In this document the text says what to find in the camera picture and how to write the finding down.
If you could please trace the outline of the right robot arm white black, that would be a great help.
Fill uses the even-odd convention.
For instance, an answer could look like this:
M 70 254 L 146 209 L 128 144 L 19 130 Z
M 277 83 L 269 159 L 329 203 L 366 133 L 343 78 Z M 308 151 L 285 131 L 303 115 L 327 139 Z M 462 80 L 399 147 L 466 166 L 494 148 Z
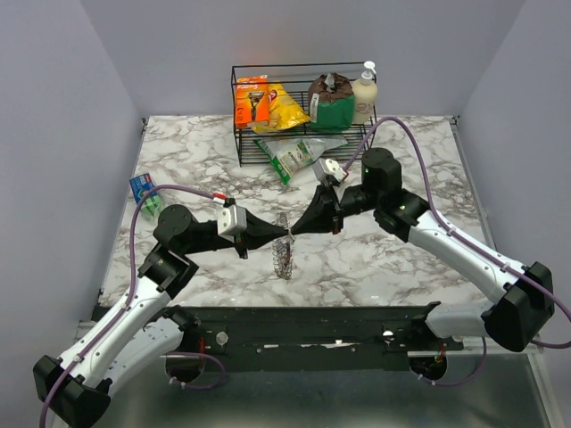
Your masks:
M 345 218 L 371 211 L 381 229 L 432 253 L 463 275 L 484 299 L 464 304 L 431 303 L 410 328 L 412 342 L 431 349 L 442 338 L 491 338 L 506 350 L 520 352 L 554 313 L 546 296 L 553 290 L 550 270 L 539 262 L 526 267 L 462 232 L 428 201 L 402 186 L 401 164 L 383 148 L 365 151 L 361 182 L 336 189 L 347 174 L 335 160 L 319 159 L 312 169 L 319 181 L 308 209 L 292 228 L 293 235 L 332 233 Z

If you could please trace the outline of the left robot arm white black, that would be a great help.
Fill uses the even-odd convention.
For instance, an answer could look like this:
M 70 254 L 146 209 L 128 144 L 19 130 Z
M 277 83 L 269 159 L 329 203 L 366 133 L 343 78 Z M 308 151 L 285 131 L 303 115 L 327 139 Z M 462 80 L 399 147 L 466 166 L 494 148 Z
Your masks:
M 200 222 L 175 204 L 159 216 L 153 235 L 157 244 L 141 267 L 131 269 L 131 285 L 103 318 L 60 357 L 43 356 L 33 367 L 37 395 L 43 402 L 40 420 L 53 411 L 70 427 L 91 427 L 112 397 L 139 370 L 172 350 L 190 351 L 198 332 L 191 317 L 161 318 L 143 330 L 189 283 L 197 265 L 188 255 L 236 249 L 244 259 L 288 230 L 257 218 L 227 202 L 217 219 Z

